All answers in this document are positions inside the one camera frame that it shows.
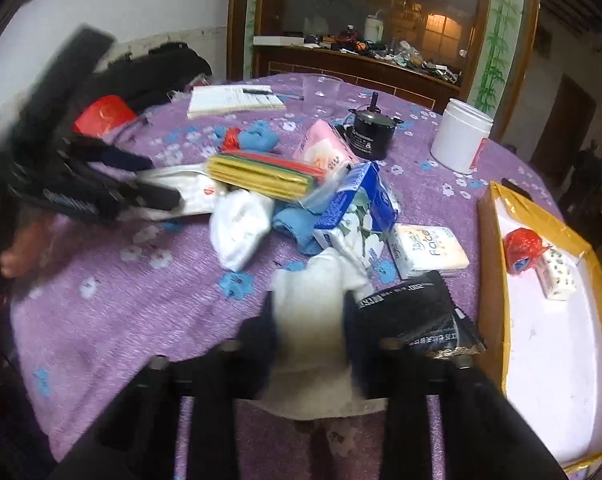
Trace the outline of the person left hand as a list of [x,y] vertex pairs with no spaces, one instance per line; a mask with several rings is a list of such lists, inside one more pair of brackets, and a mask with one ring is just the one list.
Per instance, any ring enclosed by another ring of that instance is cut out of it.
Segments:
[[28,207],[16,214],[16,232],[10,246],[0,254],[0,273],[4,278],[18,278],[39,265],[51,241],[54,217],[52,211]]

